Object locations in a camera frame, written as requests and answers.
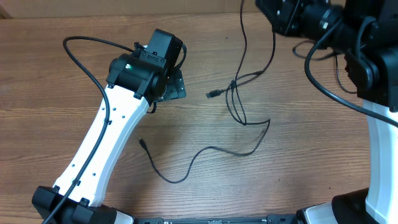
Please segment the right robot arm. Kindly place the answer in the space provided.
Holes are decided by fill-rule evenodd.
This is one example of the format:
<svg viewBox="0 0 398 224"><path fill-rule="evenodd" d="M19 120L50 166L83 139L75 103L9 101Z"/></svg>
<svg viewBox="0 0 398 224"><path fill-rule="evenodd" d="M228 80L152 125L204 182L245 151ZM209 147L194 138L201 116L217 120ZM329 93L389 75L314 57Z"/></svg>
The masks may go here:
<svg viewBox="0 0 398 224"><path fill-rule="evenodd" d="M310 71L310 83L330 99L366 116L369 129L369 187L337 195L330 202L298 210L294 223L397 222L397 2L262 0L256 6L274 32L312 40L313 49L344 54L345 70L363 104L358 106L322 86Z"/></svg>

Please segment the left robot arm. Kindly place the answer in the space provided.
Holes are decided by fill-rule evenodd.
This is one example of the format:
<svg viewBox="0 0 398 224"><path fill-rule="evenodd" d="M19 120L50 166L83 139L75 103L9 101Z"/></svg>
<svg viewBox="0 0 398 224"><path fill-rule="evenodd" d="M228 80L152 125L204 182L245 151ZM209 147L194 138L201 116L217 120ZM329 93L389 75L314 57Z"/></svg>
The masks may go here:
<svg viewBox="0 0 398 224"><path fill-rule="evenodd" d="M156 29L147 45L136 42L109 65L107 85L70 58L99 88L98 113L71 163L51 187L37 187L32 204L44 223L135 223L135 218L103 205L113 169L133 129L160 101L186 95L180 67L187 48L175 35Z"/></svg>

